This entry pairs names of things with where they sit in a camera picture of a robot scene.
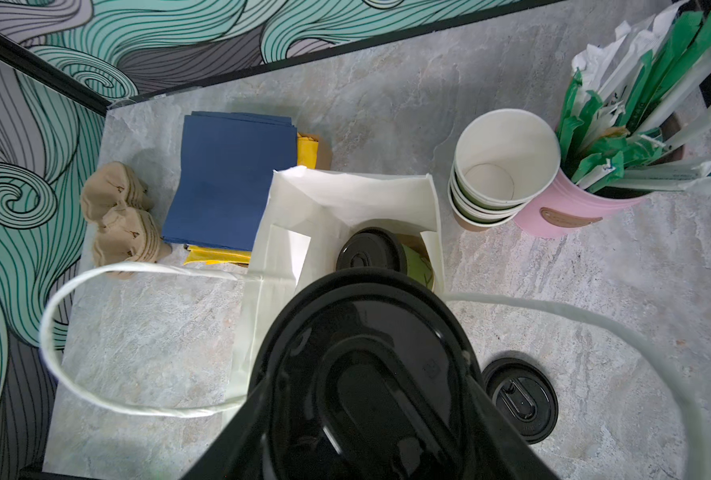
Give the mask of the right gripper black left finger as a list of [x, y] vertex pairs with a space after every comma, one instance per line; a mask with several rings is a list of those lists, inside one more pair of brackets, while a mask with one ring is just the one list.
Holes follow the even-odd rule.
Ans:
[[261, 479], [270, 415], [271, 386], [265, 379], [183, 480]]

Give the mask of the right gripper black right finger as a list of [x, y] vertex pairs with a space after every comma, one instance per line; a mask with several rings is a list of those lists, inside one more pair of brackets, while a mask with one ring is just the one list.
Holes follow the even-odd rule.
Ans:
[[469, 452], [471, 465], [465, 468], [467, 479], [557, 479], [525, 443], [519, 432], [499, 414], [483, 387], [471, 375], [467, 382], [469, 403]]

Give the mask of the green paper coffee cup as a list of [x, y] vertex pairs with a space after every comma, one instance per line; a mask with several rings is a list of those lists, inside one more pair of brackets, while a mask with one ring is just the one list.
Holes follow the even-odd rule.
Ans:
[[403, 245], [403, 254], [405, 254], [405, 264], [407, 264], [405, 274], [423, 284], [425, 288], [433, 290], [435, 287], [435, 272], [433, 272], [431, 262], [407, 245]]

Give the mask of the white paper takeout bag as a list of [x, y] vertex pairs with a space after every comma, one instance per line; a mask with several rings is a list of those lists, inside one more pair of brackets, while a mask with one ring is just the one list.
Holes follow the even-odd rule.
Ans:
[[[279, 171], [273, 177], [247, 272], [229, 273], [131, 261], [86, 271], [62, 286], [46, 304], [39, 329], [43, 360], [61, 386], [95, 406], [119, 414], [185, 419], [222, 414], [232, 418], [246, 402], [250, 370], [259, 363], [260, 343], [270, 335], [272, 315], [280, 313], [294, 294], [333, 273], [337, 253], [357, 228], [363, 226], [393, 227], [409, 236], [419, 236], [429, 254], [435, 293], [445, 302], [497, 304], [551, 313], [603, 328], [629, 344], [649, 362], [669, 388], [681, 412], [687, 438], [685, 478], [711, 478], [711, 442], [695, 394], [647, 338], [609, 317], [563, 303], [445, 290], [439, 198], [429, 175], [347, 174], [303, 166]], [[234, 346], [233, 372], [226, 401], [190, 408], [130, 405], [87, 390], [63, 370], [55, 346], [55, 312], [62, 300], [81, 284], [108, 272], [174, 274], [245, 283], [242, 320]]]

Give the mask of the stack of black lids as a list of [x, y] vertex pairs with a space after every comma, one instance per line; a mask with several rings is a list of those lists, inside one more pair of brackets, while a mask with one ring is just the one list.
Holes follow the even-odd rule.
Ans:
[[541, 443], [553, 433], [559, 420], [559, 398], [537, 366], [501, 357], [481, 375], [487, 396], [527, 444]]

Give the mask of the pink straw holder cup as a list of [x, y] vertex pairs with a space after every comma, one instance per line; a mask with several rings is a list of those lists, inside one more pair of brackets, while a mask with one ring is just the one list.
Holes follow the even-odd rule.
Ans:
[[595, 224], [645, 200], [647, 193], [615, 189], [621, 198], [601, 197], [573, 184], [559, 170], [553, 183], [535, 196], [513, 222], [521, 231], [539, 238], [561, 238]]

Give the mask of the brown pulp cup carrier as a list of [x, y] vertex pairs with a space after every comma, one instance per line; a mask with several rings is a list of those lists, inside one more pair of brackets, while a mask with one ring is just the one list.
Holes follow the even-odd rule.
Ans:
[[111, 162], [99, 168], [85, 183], [80, 203], [85, 220], [97, 226], [95, 266], [157, 263], [172, 254], [150, 213], [154, 202], [147, 185], [126, 164]]

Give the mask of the stack of paper cups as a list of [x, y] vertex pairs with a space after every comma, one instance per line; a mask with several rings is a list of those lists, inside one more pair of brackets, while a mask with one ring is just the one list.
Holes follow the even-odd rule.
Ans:
[[515, 219], [557, 177], [561, 147], [541, 117], [505, 108], [469, 124], [453, 152], [449, 204], [455, 221], [475, 232]]

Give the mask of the navy blue napkin stack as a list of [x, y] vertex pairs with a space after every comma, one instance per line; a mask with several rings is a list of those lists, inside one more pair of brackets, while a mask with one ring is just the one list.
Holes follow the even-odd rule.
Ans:
[[297, 134], [289, 117], [209, 111], [187, 115], [180, 183], [163, 238], [252, 251], [274, 174], [298, 163]]

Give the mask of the green wrapped straw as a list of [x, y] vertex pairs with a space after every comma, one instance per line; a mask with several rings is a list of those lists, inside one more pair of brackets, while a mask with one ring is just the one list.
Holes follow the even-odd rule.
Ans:
[[683, 6], [657, 56], [647, 52], [639, 60], [633, 82], [619, 98], [603, 102], [591, 92], [575, 111], [581, 76], [571, 72], [557, 126], [561, 170], [593, 194], [625, 189], [711, 195], [711, 158], [675, 158], [679, 148], [711, 129], [711, 106], [681, 130], [665, 134], [665, 122], [709, 74], [711, 11]]

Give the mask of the white wrapped straw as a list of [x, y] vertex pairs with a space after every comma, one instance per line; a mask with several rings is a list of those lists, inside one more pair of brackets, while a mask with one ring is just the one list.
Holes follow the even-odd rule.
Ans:
[[575, 96], [575, 111], [587, 101], [591, 92], [603, 102], [619, 98], [633, 82], [639, 60], [651, 52], [657, 56], [671, 26], [686, 1], [677, 1], [657, 15], [635, 24], [626, 21], [615, 28], [615, 40], [603, 47], [589, 44], [571, 60], [571, 72], [581, 76], [581, 87]]

